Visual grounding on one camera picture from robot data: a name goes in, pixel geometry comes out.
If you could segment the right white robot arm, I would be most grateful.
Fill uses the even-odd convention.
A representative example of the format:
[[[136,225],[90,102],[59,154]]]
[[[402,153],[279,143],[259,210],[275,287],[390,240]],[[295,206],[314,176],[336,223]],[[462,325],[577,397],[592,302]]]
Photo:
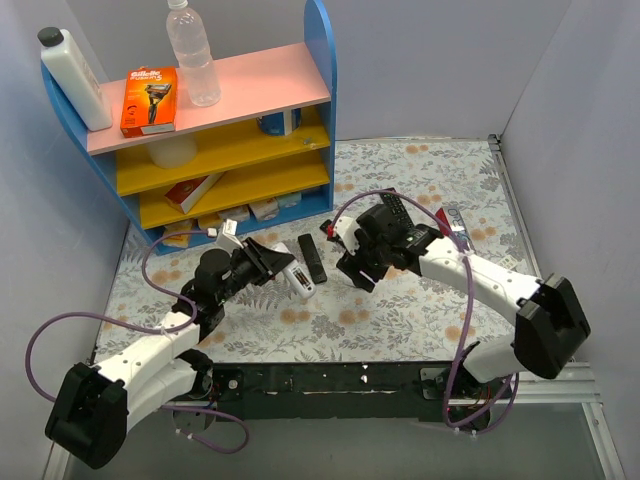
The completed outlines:
[[[552,380],[591,333],[571,282],[552,274],[541,280],[503,268],[424,224],[402,225],[384,204],[358,218],[341,217],[331,236],[345,249],[338,269],[372,291],[389,268],[444,283],[491,308],[514,327],[512,335],[479,343],[463,353],[452,373],[454,389],[475,397],[489,382],[528,371]]]

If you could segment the large black remote control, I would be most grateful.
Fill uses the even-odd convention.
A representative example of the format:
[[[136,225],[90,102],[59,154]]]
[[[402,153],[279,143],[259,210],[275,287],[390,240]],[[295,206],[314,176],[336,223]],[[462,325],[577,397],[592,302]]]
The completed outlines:
[[[414,223],[405,208],[402,200],[394,195],[395,189],[393,187],[384,189],[379,194],[382,203],[391,211],[396,221],[405,229],[411,229],[414,227]]]

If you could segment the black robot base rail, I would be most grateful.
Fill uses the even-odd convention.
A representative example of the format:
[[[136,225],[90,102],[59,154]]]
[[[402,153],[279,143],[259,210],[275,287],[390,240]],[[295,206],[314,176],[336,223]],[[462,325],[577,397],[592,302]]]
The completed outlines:
[[[242,420],[442,420],[449,361],[216,363],[175,398]]]

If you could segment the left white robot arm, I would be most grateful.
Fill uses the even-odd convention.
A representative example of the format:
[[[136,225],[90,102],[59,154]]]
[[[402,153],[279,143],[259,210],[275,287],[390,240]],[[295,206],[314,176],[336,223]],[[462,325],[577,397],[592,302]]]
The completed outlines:
[[[78,363],[67,372],[46,436],[98,469],[116,455],[137,423],[165,403],[213,400],[221,388],[212,361],[196,345],[221,322],[227,300],[249,285],[267,283],[294,263],[288,251],[253,239],[206,251],[157,333],[96,365]]]

